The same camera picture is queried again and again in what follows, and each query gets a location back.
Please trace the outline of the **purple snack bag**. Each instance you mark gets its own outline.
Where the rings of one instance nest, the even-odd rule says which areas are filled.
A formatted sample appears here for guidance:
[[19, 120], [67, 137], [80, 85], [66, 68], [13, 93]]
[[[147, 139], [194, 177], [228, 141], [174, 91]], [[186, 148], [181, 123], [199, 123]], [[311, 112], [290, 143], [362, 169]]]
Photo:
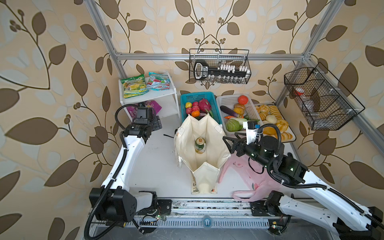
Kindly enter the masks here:
[[[153, 109], [154, 114], [158, 114], [162, 107], [154, 100], [146, 101], [146, 102], [140, 102], [136, 104], [139, 107], [149, 107]], [[137, 117], [137, 108], [135, 107], [127, 107], [127, 111], [129, 112], [130, 116], [132, 118]]]

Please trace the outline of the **green label can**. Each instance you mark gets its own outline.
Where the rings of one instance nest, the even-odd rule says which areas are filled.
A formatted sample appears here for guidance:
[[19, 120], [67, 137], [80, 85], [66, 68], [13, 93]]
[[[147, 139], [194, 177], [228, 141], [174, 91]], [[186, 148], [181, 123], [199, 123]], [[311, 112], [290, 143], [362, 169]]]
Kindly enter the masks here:
[[203, 154], [206, 151], [206, 141], [204, 138], [199, 137], [195, 140], [195, 152]]

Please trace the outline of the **cream canvas tote bag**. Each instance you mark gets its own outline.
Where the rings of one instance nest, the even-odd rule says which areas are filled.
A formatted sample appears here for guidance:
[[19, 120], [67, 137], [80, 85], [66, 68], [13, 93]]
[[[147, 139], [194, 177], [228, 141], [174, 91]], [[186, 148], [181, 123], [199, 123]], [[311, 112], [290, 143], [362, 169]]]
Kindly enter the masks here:
[[174, 145], [179, 166], [192, 175], [191, 194], [216, 194], [221, 168], [231, 156], [223, 126], [211, 116], [200, 120], [188, 116], [177, 129]]

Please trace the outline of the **teal plastic fruit basket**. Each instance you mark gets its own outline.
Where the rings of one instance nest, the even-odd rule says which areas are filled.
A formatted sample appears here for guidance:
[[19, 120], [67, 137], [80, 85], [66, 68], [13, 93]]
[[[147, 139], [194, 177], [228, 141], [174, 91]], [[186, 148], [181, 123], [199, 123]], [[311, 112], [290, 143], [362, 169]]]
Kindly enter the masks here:
[[220, 109], [212, 92], [187, 93], [180, 97], [181, 122], [188, 116], [200, 120], [205, 115], [211, 116], [219, 125], [223, 122], [220, 117]]

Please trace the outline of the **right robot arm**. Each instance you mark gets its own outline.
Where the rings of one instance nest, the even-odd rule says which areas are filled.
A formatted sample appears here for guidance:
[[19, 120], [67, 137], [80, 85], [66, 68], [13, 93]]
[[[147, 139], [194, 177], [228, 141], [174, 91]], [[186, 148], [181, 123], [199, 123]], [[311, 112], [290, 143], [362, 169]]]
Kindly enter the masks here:
[[293, 216], [338, 235], [341, 240], [379, 240], [383, 230], [383, 212], [376, 207], [359, 205], [322, 181], [291, 153], [284, 154], [282, 134], [273, 124], [245, 122], [245, 133], [223, 137], [230, 153], [248, 156], [262, 166], [262, 173], [278, 184], [300, 190], [322, 207], [295, 200], [271, 191], [261, 208], [273, 216]]

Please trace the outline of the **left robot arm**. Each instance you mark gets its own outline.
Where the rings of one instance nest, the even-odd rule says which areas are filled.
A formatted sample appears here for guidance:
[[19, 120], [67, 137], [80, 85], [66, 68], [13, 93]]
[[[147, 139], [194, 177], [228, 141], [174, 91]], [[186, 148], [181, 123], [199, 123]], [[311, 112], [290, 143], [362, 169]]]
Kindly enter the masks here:
[[[157, 211], [159, 209], [156, 192], [141, 191], [134, 196], [129, 192], [129, 180], [147, 140], [153, 131], [162, 128], [162, 124], [151, 107], [135, 106], [137, 115], [125, 127], [119, 121], [118, 114], [126, 108], [127, 105], [123, 105], [115, 113], [116, 123], [123, 129], [119, 134], [122, 146], [118, 157], [102, 186], [93, 188], [89, 195], [92, 210], [84, 229], [86, 240], [98, 240], [113, 228], [123, 227], [125, 223], [130, 222], [141, 234], [145, 234], [146, 231], [134, 219], [136, 213], [141, 210]], [[93, 219], [111, 222], [111, 224], [100, 234], [91, 236]]]

